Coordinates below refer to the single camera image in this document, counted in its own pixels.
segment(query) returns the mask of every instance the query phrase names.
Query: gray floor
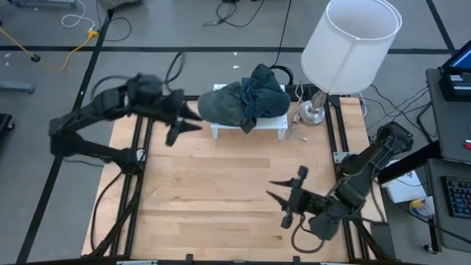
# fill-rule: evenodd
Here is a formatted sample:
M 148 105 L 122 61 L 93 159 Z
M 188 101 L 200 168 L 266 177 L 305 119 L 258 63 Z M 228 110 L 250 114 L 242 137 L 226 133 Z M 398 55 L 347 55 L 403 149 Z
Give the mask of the gray floor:
M 87 17 L 96 21 L 94 0 L 82 0 Z M 464 45 L 471 36 L 467 0 L 433 0 L 455 47 Z M 131 36 L 121 42 L 105 46 L 254 46 L 274 47 L 279 44 L 287 0 L 267 0 L 257 18 L 241 29 L 228 25 L 202 27 L 202 23 L 215 19 L 219 0 L 144 0 L 139 7 L 116 12 L 133 26 Z M 260 2 L 243 0 L 234 23 L 247 21 Z M 403 15 L 404 25 L 392 48 L 446 49 L 445 42 L 433 20 L 425 0 L 391 0 Z M 295 0 L 286 27 L 285 47 L 303 47 L 314 30 L 327 0 Z M 101 8 L 102 20 L 105 16 Z M 4 28 L 28 46 L 78 46 L 85 40 L 90 24 L 86 21 L 66 29 L 60 18 L 67 13 L 81 14 L 81 10 L 43 5 L 39 10 L 31 7 L 18 9 L 0 1 L 0 19 Z M 127 31 L 122 21 L 113 22 L 108 38 L 119 38 Z M 11 45 L 0 37 L 0 46 Z M 95 40 L 88 44 L 95 45 Z M 65 52 L 38 52 L 50 64 L 60 66 Z M 53 157 L 49 154 L 48 121 L 70 111 L 90 60 L 90 52 L 77 52 L 63 72 L 50 71 L 32 63 L 21 52 L 0 52 L 0 80 L 31 82 L 36 84 L 33 95 L 0 92 L 0 113 L 15 117 L 16 129 L 4 142 L 0 154 L 0 264 L 15 262 L 26 235 L 40 193 L 43 189 Z M 138 72 L 163 77 L 173 53 L 102 52 L 99 55 L 91 84 L 111 74 L 134 75 Z M 187 94 L 199 95 L 212 89 L 214 83 L 227 83 L 249 76 L 259 63 L 271 65 L 275 53 L 192 52 L 187 53 L 185 69 L 172 86 L 184 88 Z M 443 64 L 448 55 L 388 54 L 373 82 L 380 92 L 396 105 L 425 87 L 425 69 Z M 300 68 L 299 53 L 282 53 L 279 64 L 291 68 L 295 80 L 308 82 Z M 278 74 L 280 83 L 286 83 Z M 103 87 L 117 85 L 109 82 Z M 393 109 L 388 102 L 368 88 L 366 98 L 378 100 L 387 111 Z M 426 104 L 428 95 L 413 103 L 410 109 Z M 367 101 L 370 126 L 383 117 L 379 104 Z M 409 113 L 412 121 L 418 113 Z M 370 135 L 390 118 L 372 126 Z M 423 117 L 430 133 L 434 133 L 433 115 L 429 110 Z M 426 144 L 425 137 L 403 117 L 396 121 L 414 134 L 414 149 Z M 92 141 L 107 143 L 112 126 L 108 123 L 87 128 L 82 134 Z M 79 164 L 61 166 L 46 215 L 29 256 L 29 261 L 45 261 L 78 257 L 93 207 L 101 169 Z M 444 250 L 430 255 L 422 250 L 429 243 L 428 227 L 390 205 L 385 198 L 386 212 L 393 231 L 397 257 L 409 262 L 426 264 L 466 264 L 471 256 L 464 252 Z

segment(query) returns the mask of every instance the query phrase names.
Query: dark blue towel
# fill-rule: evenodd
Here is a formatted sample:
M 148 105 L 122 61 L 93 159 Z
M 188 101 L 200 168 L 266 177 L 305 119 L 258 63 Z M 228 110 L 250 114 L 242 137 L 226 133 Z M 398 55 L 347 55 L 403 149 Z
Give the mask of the dark blue towel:
M 273 71 L 264 64 L 259 64 L 249 79 L 242 79 L 241 98 L 248 119 L 282 116 L 288 112 L 291 101 Z

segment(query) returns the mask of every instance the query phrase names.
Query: lampshade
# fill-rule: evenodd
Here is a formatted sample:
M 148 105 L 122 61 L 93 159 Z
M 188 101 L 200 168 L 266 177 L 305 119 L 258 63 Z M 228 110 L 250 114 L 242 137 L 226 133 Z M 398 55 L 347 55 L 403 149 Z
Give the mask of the lampshade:
M 384 0 L 331 0 L 302 52 L 306 77 L 329 94 L 373 82 L 403 20 Z

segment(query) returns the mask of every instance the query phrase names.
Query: gray hat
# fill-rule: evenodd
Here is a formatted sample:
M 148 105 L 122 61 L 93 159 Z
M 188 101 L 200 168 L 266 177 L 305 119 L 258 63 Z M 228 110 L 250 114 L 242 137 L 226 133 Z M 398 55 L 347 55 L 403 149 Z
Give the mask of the gray hat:
M 255 126 L 255 123 L 248 122 L 247 117 L 244 115 L 240 82 L 232 82 L 221 89 L 199 96 L 198 111 L 205 121 L 226 126 L 243 127 L 245 133 L 248 133 Z

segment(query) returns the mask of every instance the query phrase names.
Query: wooden table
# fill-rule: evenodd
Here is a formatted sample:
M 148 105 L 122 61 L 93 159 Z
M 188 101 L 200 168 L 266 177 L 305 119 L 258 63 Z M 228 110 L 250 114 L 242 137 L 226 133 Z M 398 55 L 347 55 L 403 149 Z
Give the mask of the wooden table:
M 190 106 L 196 110 L 195 102 Z M 341 98 L 341 108 L 350 151 L 361 152 L 369 142 L 359 101 Z M 335 113 L 332 116 L 341 150 Z M 130 146 L 135 119 L 115 122 L 111 146 Z M 203 130 L 183 134 L 173 147 L 167 147 L 167 131 L 162 124 L 154 123 L 131 258 L 182 260 L 190 253 L 195 260 L 292 261 L 298 255 L 301 261 L 348 261 L 341 225 L 319 252 L 295 251 L 291 233 L 299 219 L 295 218 L 291 229 L 281 228 L 283 212 L 265 192 L 273 191 L 287 199 L 289 189 L 269 181 L 294 177 L 299 165 L 309 168 L 303 188 L 318 194 L 326 194 L 332 188 L 335 176 L 325 121 L 318 127 L 298 126 L 298 134 L 307 137 L 308 142 L 279 141 L 277 133 L 271 131 L 245 135 L 241 130 L 222 130 L 215 141 L 205 122 Z M 114 164 L 103 169 L 98 194 L 118 172 Z M 122 182 L 123 179 L 112 186 L 100 203 L 96 242 L 103 239 L 116 220 Z M 382 207 L 378 187 L 375 194 Z M 371 195 L 362 214 L 379 220 Z M 355 255 L 361 257 L 356 229 L 353 225 L 351 228 Z M 127 225 L 122 229 L 124 235 L 126 232 Z M 120 252 L 124 238 L 121 237 Z M 302 231 L 296 237 L 298 247 L 305 249 L 313 249 L 319 242 L 317 237 Z M 90 251 L 88 232 L 83 253 Z

